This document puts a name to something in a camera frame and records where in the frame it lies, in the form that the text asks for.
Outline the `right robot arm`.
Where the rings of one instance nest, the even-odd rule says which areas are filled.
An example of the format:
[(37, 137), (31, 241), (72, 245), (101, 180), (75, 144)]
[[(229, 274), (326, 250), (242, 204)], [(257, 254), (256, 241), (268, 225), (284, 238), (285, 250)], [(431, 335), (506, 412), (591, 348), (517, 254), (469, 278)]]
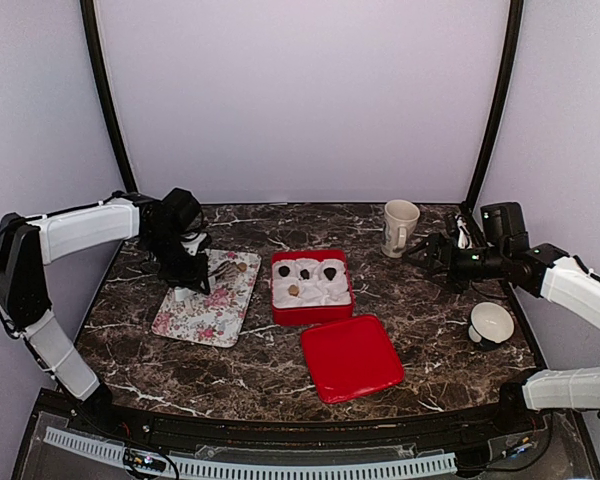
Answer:
[[(474, 281), (503, 280), (600, 330), (600, 275), (578, 256), (552, 244), (531, 246), (518, 203), (486, 205), (480, 214), (483, 244), (460, 247), (462, 229), (449, 219), (446, 232), (428, 235), (404, 253), (404, 260), (431, 276), (445, 275), (459, 290)], [(500, 399), (502, 403), (491, 410), (490, 424), (501, 434), (514, 432), (527, 420), (529, 410), (600, 412), (600, 367), (528, 370), (502, 385)]]

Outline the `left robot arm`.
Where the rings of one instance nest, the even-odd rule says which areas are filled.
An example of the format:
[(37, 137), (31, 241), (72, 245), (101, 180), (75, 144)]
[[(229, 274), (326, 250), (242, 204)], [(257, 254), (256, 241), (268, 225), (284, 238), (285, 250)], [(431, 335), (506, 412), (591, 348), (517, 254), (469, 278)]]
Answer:
[(86, 402), (83, 421), (100, 436), (121, 427), (120, 412), (104, 399), (109, 390), (65, 334), (53, 312), (45, 268), (52, 262), (110, 242), (138, 238), (169, 286), (207, 295), (211, 291), (197, 199), (175, 188), (155, 199), (139, 193), (113, 193), (85, 206), (0, 222), (0, 321), (7, 335), (21, 339), (43, 369), (74, 399)]

